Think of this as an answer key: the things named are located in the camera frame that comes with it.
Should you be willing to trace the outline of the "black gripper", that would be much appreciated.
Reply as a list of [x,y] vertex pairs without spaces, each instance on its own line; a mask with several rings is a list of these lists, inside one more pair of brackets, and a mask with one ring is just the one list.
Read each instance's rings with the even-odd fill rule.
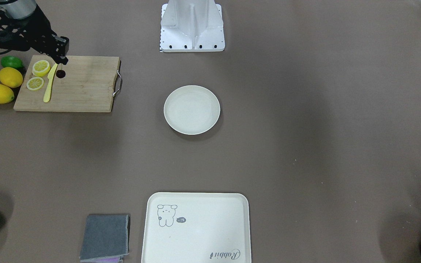
[[57,64],[66,65],[66,57],[69,50],[69,38],[54,35],[50,22],[40,7],[23,19],[14,19],[13,24],[17,28],[18,36],[14,50],[27,51],[33,48],[37,52],[53,54],[52,58]]

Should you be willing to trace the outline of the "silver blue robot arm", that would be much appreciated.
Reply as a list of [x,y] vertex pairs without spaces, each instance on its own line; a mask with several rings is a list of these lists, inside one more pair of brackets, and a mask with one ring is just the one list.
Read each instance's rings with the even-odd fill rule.
[[0,48],[34,49],[66,65],[69,38],[57,35],[34,0],[0,0]]

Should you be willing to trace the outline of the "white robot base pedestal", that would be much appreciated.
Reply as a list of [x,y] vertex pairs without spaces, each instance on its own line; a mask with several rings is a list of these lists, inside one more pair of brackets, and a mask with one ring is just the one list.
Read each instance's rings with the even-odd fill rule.
[[169,0],[161,12],[161,52],[225,50],[222,7],[214,0]]

